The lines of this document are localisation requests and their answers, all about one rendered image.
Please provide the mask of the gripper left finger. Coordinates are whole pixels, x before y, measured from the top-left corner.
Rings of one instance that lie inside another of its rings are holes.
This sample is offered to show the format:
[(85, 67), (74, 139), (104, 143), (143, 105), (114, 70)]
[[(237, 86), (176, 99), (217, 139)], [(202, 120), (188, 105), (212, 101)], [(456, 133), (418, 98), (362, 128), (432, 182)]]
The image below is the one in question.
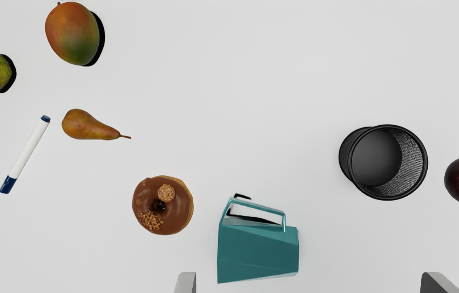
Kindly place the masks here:
[(180, 273), (176, 280), (174, 293), (196, 293), (196, 273)]

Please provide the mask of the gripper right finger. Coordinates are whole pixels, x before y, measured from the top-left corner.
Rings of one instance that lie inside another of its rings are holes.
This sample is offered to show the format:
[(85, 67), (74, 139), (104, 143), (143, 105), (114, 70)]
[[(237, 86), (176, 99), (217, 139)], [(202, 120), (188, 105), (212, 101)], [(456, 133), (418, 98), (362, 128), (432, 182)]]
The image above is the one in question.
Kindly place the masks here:
[(459, 293), (459, 288), (444, 274), (424, 272), (421, 276), (420, 293)]

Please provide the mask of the teal faceted mug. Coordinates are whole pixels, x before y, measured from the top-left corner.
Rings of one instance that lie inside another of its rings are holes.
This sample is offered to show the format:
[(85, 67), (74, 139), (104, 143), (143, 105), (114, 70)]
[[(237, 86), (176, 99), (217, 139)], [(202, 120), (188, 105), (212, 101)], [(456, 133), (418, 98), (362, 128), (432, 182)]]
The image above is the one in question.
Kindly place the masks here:
[[(264, 223), (231, 215), (241, 205), (281, 216), (281, 224)], [(218, 226), (218, 283), (293, 276), (299, 270), (296, 227), (286, 224), (283, 211), (230, 198)]]

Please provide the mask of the chocolate glazed donut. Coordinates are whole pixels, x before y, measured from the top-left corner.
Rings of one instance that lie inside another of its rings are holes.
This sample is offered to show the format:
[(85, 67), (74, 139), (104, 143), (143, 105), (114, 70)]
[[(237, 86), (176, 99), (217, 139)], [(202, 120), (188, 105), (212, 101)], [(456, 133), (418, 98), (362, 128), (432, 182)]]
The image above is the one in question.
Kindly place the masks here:
[(161, 175), (146, 178), (137, 185), (132, 210), (147, 231), (156, 235), (173, 235), (189, 224), (194, 202), (182, 180)]

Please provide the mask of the black mesh pen holder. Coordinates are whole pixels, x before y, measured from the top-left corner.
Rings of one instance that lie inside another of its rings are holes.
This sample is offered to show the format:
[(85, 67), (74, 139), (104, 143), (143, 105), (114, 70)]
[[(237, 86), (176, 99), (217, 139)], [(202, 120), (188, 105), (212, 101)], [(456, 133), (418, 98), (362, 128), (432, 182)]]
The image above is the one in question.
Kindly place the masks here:
[(397, 125), (363, 127), (351, 132), (339, 148), (343, 174), (365, 195), (393, 201), (412, 194), (428, 170), (422, 141)]

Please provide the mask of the brown green pear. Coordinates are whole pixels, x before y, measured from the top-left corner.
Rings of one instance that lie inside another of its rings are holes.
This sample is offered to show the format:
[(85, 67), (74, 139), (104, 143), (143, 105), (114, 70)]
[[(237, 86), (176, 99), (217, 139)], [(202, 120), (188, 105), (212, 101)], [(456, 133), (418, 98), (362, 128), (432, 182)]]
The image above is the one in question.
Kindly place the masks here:
[(115, 128), (99, 122), (90, 113), (78, 108), (66, 113), (61, 126), (66, 135), (78, 140), (131, 139), (129, 136), (122, 135)]

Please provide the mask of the white marker with blue cap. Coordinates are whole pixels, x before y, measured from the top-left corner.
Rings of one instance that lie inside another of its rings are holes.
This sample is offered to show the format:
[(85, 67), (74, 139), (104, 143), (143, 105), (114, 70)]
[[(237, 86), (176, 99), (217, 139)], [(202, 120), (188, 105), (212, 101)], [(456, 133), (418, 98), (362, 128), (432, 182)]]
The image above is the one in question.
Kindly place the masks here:
[(8, 194), (12, 190), (16, 180), (19, 178), (21, 172), (23, 171), (25, 165), (27, 164), (29, 158), (32, 156), (34, 149), (39, 143), (42, 135), (45, 133), (47, 126), (49, 125), (51, 118), (43, 115), (40, 117), (38, 124), (34, 128), (33, 132), (30, 134), (29, 139), (27, 140), (26, 145), (20, 152), (19, 157), (15, 161), (12, 169), (9, 171), (7, 177), (5, 178), (2, 186), (0, 187), (0, 193)]

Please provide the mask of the red green mango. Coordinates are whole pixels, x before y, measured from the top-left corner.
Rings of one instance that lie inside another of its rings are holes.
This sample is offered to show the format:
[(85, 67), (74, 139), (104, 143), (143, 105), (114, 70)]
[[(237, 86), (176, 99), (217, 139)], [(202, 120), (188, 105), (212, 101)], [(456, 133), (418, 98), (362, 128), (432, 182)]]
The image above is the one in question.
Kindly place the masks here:
[(47, 16), (46, 37), (62, 60), (77, 66), (90, 63), (100, 44), (96, 17), (78, 2), (59, 2)]

